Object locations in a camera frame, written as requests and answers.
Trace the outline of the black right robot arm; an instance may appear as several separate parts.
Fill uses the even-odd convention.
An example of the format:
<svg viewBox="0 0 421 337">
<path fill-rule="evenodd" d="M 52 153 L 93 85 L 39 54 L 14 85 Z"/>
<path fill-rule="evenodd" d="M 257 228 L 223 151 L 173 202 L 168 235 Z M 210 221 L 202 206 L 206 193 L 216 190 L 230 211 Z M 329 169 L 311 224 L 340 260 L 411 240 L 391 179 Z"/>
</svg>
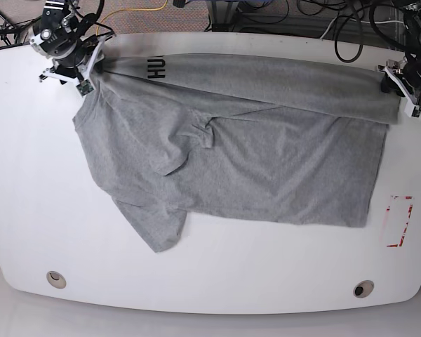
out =
<svg viewBox="0 0 421 337">
<path fill-rule="evenodd" d="M 29 44 L 52 65 L 42 71 L 39 81 L 56 79 L 74 84 L 85 96 L 94 90 L 91 74 L 104 59 L 102 48 L 115 33 L 99 23 L 104 8 L 100 1 L 95 12 L 79 12 L 78 1 L 46 1 L 41 18 L 29 28 Z"/>
</svg>

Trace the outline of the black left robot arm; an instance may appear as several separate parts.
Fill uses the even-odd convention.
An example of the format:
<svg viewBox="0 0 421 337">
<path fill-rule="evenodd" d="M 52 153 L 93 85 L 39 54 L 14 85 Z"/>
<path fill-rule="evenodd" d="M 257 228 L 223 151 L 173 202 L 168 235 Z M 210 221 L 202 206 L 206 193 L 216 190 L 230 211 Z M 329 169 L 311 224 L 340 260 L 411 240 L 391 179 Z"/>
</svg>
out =
<svg viewBox="0 0 421 337">
<path fill-rule="evenodd" d="M 389 46 L 404 53 L 400 61 L 388 60 L 385 66 L 379 65 L 377 70 L 384 74 L 381 82 L 381 91 L 396 94 L 406 100 L 405 112 L 409 117 L 421 118 L 421 1 L 369 1 L 365 6 L 356 8 L 353 1 L 345 2 L 352 11 L 344 17 L 345 21 L 340 25 L 344 27 L 351 19 L 356 21 L 359 28 L 359 47 L 356 55 L 351 59 L 343 58 L 338 50 L 338 38 L 341 33 L 338 30 L 334 36 L 335 55 L 343 63 L 353 63 L 358 60 L 363 51 L 363 23 L 359 15 L 360 11 L 368 11 L 370 28 L 378 37 Z M 400 12 L 402 23 L 405 28 L 404 39 L 400 42 L 384 34 L 375 20 L 375 12 L 379 7 L 393 8 Z"/>
</svg>

